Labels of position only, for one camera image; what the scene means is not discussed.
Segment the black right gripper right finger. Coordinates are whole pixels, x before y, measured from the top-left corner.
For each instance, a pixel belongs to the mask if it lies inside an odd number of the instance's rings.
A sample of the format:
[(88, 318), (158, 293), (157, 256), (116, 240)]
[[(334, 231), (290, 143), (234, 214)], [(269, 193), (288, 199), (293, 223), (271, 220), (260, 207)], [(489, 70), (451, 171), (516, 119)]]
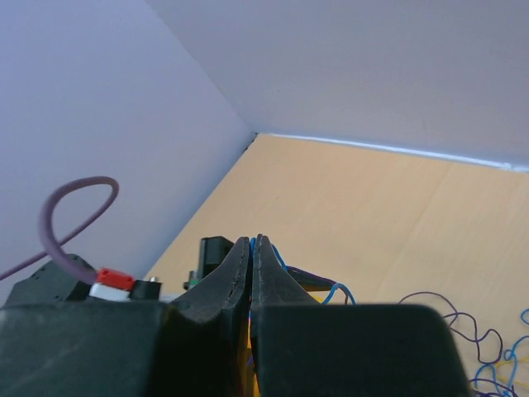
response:
[(420, 304), (323, 304), (250, 242), (250, 340), (263, 396), (469, 396), (450, 330)]

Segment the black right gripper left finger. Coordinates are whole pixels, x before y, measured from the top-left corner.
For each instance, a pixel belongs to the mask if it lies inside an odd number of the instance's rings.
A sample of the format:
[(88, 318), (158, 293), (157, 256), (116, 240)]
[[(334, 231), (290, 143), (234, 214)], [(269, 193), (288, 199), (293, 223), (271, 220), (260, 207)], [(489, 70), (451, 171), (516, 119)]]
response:
[(250, 241), (170, 302), (90, 299), (1, 309), (4, 396), (241, 396)]

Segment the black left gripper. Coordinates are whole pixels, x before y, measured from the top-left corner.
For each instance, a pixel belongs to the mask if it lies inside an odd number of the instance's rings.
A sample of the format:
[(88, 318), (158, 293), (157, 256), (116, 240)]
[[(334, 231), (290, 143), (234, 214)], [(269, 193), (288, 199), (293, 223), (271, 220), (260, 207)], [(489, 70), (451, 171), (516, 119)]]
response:
[[(198, 268), (189, 272), (183, 288), (189, 290), (213, 272), (231, 250), (231, 241), (225, 237), (204, 237), (200, 241)], [(90, 285), (75, 279), (53, 261), (41, 266), (30, 277), (16, 282), (5, 305), (56, 304), (82, 302), (89, 296)]]

